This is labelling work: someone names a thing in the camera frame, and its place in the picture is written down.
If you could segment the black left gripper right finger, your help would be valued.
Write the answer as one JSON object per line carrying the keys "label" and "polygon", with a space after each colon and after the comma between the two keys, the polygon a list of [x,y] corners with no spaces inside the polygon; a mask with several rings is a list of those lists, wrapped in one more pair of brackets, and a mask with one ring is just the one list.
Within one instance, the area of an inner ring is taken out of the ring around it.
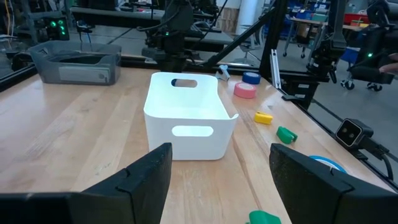
{"label": "black left gripper right finger", "polygon": [[397,224],[397,194],[273,143],[269,165],[292,223]]}

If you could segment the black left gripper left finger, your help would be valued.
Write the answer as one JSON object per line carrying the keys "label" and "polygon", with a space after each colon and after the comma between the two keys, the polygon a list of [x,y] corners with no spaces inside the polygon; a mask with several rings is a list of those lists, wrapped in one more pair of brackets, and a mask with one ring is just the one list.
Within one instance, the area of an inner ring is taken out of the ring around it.
{"label": "black left gripper left finger", "polygon": [[82,192],[1,194],[1,223],[159,223],[171,169],[163,143]]}

